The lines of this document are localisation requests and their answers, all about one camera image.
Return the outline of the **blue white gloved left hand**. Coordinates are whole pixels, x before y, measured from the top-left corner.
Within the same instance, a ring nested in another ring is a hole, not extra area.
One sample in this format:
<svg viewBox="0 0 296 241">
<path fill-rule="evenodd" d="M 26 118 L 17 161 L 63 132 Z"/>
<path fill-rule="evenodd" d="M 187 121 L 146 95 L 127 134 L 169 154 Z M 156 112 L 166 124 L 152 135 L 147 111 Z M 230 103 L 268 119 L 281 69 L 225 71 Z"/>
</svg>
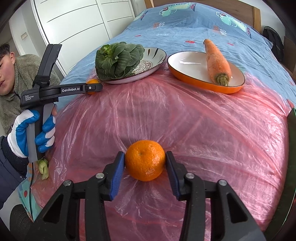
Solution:
<svg viewBox="0 0 296 241">
<path fill-rule="evenodd" d="M 55 142 L 55 125 L 57 109 L 53 107 L 50 116 L 42 126 L 41 133 L 34 138 L 34 144 L 40 153 L 45 153 Z M 29 156 L 29 125 L 36 123 L 41 115 L 37 110 L 25 110 L 16 117 L 11 132 L 7 136 L 7 142 L 12 153 L 19 158 Z"/>
</svg>

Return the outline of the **dark blue sleeve forearm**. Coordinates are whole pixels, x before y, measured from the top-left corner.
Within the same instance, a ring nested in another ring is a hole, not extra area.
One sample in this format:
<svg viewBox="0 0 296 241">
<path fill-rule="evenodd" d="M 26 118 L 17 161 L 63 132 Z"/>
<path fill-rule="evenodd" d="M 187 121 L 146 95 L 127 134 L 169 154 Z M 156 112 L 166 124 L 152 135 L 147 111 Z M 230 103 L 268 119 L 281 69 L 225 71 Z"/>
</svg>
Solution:
<svg viewBox="0 0 296 241">
<path fill-rule="evenodd" d="M 25 179 L 28 164 L 29 160 L 27 158 L 20 158 L 13 153 L 8 144 L 7 137 L 1 136 L 1 208 L 14 190 Z"/>
</svg>

